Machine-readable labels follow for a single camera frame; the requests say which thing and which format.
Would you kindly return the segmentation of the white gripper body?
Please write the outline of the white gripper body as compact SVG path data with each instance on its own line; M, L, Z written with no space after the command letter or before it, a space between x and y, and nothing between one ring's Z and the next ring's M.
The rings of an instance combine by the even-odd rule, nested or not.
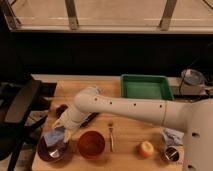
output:
M75 131L86 119L86 114L78 110L75 106L66 109L58 119L61 126L67 130Z

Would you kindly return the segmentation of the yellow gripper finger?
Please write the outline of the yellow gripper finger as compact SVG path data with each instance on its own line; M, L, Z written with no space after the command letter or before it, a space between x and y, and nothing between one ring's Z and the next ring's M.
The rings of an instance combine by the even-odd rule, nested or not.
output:
M58 127L61 127L62 126L62 123L61 123L61 120L60 119L57 119L51 126L51 128L54 130Z
M63 142L68 142L72 137L72 131L65 129Z

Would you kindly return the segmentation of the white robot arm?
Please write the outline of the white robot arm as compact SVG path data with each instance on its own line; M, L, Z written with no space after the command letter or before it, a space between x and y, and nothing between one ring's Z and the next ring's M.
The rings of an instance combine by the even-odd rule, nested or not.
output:
M113 98L87 87L52 125L63 126L68 141L88 113L110 113L184 133L183 171L213 171L213 99L198 102Z

